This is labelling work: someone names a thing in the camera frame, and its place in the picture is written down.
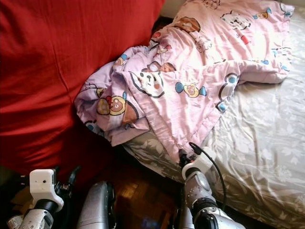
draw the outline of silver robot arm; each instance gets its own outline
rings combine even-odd
[[[209,148],[205,147],[204,151],[212,157],[216,157],[216,154]],[[185,178],[185,206],[182,209],[180,229],[245,229],[243,225],[232,220],[217,206],[204,175],[211,166],[212,164],[207,162],[205,155],[200,154],[182,170]]]

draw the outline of bed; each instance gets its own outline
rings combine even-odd
[[[293,69],[281,84],[245,83],[202,141],[217,152],[228,205],[276,228],[305,228],[305,8],[290,24]],[[182,181],[180,168],[152,130],[123,144],[140,163]],[[208,177],[222,199],[215,171]]]

